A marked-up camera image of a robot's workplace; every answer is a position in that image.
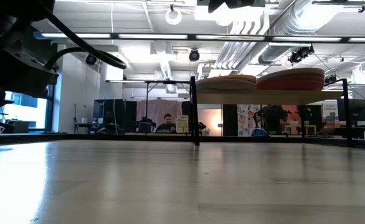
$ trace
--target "spotlight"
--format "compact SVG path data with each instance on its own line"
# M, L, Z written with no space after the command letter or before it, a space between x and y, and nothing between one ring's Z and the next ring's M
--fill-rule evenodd
M312 53L314 53L313 46L300 47L299 50L292 52L292 55L288 58L288 61L292 64L299 63Z
M87 63L87 65L95 65L96 62L97 62L97 58L90 54L85 59L85 63Z
M192 49L191 53L189 54L189 60L192 62L196 62L197 60L199 60L199 57L201 55L199 55L199 52L197 51L197 49Z

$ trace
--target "black cable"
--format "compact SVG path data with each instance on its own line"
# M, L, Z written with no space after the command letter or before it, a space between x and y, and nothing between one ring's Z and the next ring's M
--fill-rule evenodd
M70 40L75 42L78 46L84 49L86 52L92 54L94 57L98 58L99 60L114 66L116 68L125 69L126 63L118 58L111 58L109 55L104 54L100 51L94 49L90 44L86 43L83 39L79 38L74 32L72 32L65 24L63 24L52 12L48 7L42 2L42 0L37 0L39 6L45 12L46 18L53 23L61 32L63 32Z
M102 50L99 50L99 51L112 59L118 60L118 58L116 58L112 54L109 54L108 52L104 52ZM52 56L50 58L50 60L48 60L48 62L44 65L44 67L51 69L59 58L61 58L65 54L69 54L69 53L73 53L73 52L86 52L86 51L84 49L82 49L81 47L70 47L67 49L60 50L54 56Z
M318 60L320 60L320 62L322 63L322 64L324 64L325 65L325 67L327 68L327 69L329 69L330 71L332 71L332 69L330 69L318 56L317 56L317 54L315 54L315 53L313 53L314 55L315 55L315 57L317 57L318 58ZM353 92L355 92L355 93L357 93L359 96L361 96L362 98L364 98L364 100L365 100L365 97L363 97L361 94L359 94L354 88L351 88L351 86L349 86L348 85L348 87L353 91Z

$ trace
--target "ceiling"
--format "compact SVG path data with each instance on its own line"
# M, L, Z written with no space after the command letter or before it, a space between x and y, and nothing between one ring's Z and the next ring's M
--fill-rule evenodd
M273 21L292 0L279 0L279 5L270 10L270 21ZM88 4L85 2L63 2L55 3L54 14L74 32L111 32L111 11L113 11L113 32L156 32L156 33L195 33L195 34L225 34L231 26L219 26L215 21L198 21L194 19L196 2L185 1L186 6L177 7L185 10L182 14L182 21L178 25L168 24L165 20L165 13L169 6L148 7L148 17L143 5L127 4ZM359 7L345 7L332 21L323 26L314 35L365 35L365 12L358 13ZM40 21L34 27L42 32L58 32L58 30L47 21ZM153 73L159 70L159 63L151 60L151 41L132 40L91 40L92 45L110 45L119 47L123 55L130 61L129 69L125 71L128 75ZM221 52L223 42L171 42L173 51L177 52L177 59L169 64L171 70L192 70L196 71L197 66L203 61L215 60ZM191 48L198 48L201 53L201 61L189 62L188 55ZM314 44L315 53L329 67L334 68L347 64L350 60L364 60L365 44ZM297 67L319 67L328 70L320 59L314 55L307 58ZM271 66L265 72L276 72L284 70L282 66ZM350 70L343 70L342 75L349 75Z

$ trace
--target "security camera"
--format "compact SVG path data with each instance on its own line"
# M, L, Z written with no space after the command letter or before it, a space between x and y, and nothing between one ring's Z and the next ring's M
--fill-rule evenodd
M196 62L197 60L199 60L199 52L197 51L197 49L192 49L191 53L189 54L189 60L192 62Z
M87 63L87 65L95 65L96 62L97 62L97 58L90 54L85 59L85 63Z

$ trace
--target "person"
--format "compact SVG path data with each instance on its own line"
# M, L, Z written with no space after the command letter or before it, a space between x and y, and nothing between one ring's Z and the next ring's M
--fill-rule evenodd
M158 128L156 128L156 132L165 132L165 131L169 131L170 133L175 133L176 132L176 124L172 123L172 116L171 114L165 114L163 116L164 119L164 123L159 125Z

